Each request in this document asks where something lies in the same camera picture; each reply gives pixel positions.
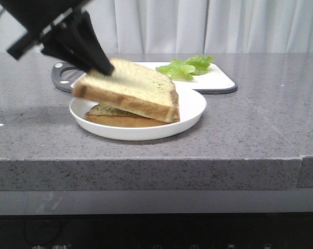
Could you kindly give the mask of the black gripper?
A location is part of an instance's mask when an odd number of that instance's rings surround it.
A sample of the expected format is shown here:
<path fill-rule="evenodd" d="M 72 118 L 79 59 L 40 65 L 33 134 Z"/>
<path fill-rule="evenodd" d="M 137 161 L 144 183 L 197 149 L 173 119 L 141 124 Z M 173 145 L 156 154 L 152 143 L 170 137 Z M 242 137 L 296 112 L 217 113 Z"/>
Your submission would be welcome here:
<path fill-rule="evenodd" d="M 87 3 L 81 0 L 0 1 L 0 5 L 26 29 L 26 34 L 7 52 L 16 60 L 20 59 L 59 15 L 69 9 L 80 9 Z M 42 53 L 69 62 L 85 72 L 93 69 L 103 75 L 111 75 L 114 66 L 95 35 L 89 13 L 72 12 L 66 24 L 67 27 L 52 29 L 41 38 Z"/>

